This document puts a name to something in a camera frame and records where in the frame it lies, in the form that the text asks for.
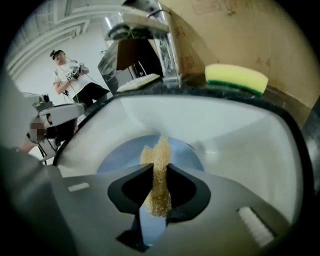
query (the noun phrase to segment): yellow sponge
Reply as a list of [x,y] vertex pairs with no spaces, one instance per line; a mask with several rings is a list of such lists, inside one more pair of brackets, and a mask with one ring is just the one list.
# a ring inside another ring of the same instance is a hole
[[261,96],[268,78],[255,70],[228,64],[211,64],[205,67],[205,80],[211,85],[240,88]]

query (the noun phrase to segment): ceiling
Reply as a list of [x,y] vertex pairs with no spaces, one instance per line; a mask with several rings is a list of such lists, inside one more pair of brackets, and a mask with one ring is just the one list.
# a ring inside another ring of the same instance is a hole
[[54,44],[77,37],[114,12],[134,12],[125,0],[46,0],[17,32],[5,58],[15,78],[37,55]]

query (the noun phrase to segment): white wall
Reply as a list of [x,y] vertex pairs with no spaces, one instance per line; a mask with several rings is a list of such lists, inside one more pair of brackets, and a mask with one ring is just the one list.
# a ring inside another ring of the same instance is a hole
[[14,82],[22,92],[48,94],[55,105],[71,103],[68,97],[65,96],[64,99],[63,94],[58,95],[54,90],[53,73],[57,66],[50,57],[50,52],[53,49],[62,50],[68,58],[85,63],[90,70],[88,75],[97,84],[108,89],[98,70],[98,64],[103,57],[101,51],[107,48],[101,29],[92,28],[85,34],[57,44],[40,54],[14,79]]

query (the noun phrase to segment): man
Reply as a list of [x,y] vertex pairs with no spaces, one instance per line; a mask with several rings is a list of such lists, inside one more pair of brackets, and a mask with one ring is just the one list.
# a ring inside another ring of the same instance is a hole
[[84,65],[79,69],[80,72],[78,74],[76,72],[74,75],[79,64],[76,60],[67,60],[66,54],[62,50],[53,50],[50,57],[57,65],[53,74],[53,86],[57,94],[65,93],[72,97],[75,103],[84,103],[90,107],[93,100],[97,101],[109,92],[102,86],[91,82],[87,76],[89,69]]

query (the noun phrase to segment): white t-shirt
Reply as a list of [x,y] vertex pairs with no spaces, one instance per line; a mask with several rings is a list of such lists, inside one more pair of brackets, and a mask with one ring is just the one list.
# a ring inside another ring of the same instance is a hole
[[[66,74],[73,71],[72,67],[77,67],[78,63],[74,60],[67,61],[66,64],[58,66],[57,69],[53,73],[53,82],[65,82],[68,81],[66,78]],[[73,98],[78,94],[87,84],[91,81],[88,79],[86,75],[81,74],[77,80],[71,80],[70,85],[67,87],[67,91],[69,93],[69,97]]]

